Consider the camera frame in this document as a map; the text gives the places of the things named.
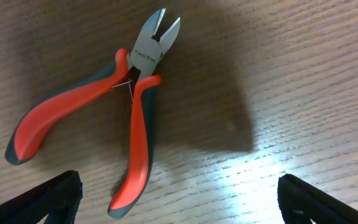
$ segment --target pliers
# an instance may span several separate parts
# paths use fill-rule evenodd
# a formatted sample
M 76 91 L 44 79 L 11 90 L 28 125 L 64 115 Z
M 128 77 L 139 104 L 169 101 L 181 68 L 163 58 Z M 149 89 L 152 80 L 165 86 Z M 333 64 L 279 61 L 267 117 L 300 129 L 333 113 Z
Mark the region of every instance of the pliers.
M 153 39 L 165 9 L 155 12 L 143 25 L 131 53 L 117 51 L 115 61 L 92 77 L 32 108 L 15 128 L 6 148 L 5 158 L 20 165 L 35 156 L 42 139 L 60 118 L 109 92 L 114 86 L 131 81 L 133 96 L 131 112 L 131 148 L 126 180 L 112 198 L 108 214 L 123 217 L 136 203 L 145 189 L 153 162 L 153 110 L 156 88 L 161 82 L 154 69 L 175 41 L 180 17 L 159 41 Z

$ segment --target wood grain surface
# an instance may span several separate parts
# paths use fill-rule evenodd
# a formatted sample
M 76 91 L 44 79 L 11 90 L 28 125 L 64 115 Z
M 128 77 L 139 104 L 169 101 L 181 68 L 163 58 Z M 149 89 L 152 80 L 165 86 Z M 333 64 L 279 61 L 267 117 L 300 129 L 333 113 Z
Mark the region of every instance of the wood grain surface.
M 117 88 L 58 122 L 31 161 L 5 161 L 22 116 L 132 49 L 162 7 L 176 42 L 158 66 L 154 166 L 122 219 L 131 101 Z M 0 0 L 0 204 L 69 169 L 77 223 L 282 223 L 295 174 L 358 209 L 358 0 Z

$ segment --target brand logo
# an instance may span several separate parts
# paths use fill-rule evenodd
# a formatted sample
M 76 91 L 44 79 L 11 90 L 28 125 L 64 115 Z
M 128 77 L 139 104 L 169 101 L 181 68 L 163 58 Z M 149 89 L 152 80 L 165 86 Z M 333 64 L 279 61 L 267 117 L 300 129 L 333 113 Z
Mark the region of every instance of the brand logo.
M 145 58 L 151 62 L 155 62 L 155 59 L 153 59 L 152 57 L 150 56 L 147 56 L 146 54 L 142 54 L 142 52 L 138 51 L 138 50 L 135 50 L 135 54 L 137 55 L 140 55 L 142 58 Z

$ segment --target rubber grip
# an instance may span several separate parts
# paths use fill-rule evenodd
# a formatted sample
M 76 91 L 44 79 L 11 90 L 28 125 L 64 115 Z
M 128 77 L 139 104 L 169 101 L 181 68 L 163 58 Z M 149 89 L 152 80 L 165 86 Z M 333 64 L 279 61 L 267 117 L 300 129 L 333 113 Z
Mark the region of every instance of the rubber grip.
M 138 201 L 144 191 L 153 164 L 153 116 L 159 75 L 136 83 L 131 114 L 131 148 L 126 180 L 112 198 L 108 214 L 122 218 Z
M 115 62 L 92 77 L 60 91 L 30 110 L 19 122 L 7 145 L 5 158 L 14 165 L 20 165 L 33 158 L 39 150 L 42 139 L 60 118 L 93 101 L 125 79 L 128 52 L 120 49 Z

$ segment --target red handle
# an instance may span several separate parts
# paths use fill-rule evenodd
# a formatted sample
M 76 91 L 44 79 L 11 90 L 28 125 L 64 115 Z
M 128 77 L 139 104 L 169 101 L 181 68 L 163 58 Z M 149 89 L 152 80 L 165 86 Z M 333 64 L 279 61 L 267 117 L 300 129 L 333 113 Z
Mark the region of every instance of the red handle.
M 72 89 L 49 98 L 26 114 L 9 141 L 6 159 L 14 165 L 28 161 L 35 156 L 42 139 L 56 121 L 122 82 L 128 72 L 126 56 L 127 51 L 124 49 L 116 53 L 115 65 L 110 68 L 112 75 L 107 73 L 108 77 L 102 79 L 92 77 L 85 80 Z
M 123 217 L 141 196 L 150 176 L 153 156 L 152 113 L 155 89 L 161 83 L 153 75 L 136 83 L 131 114 L 131 149 L 129 170 L 124 184 L 112 198 L 108 213 Z

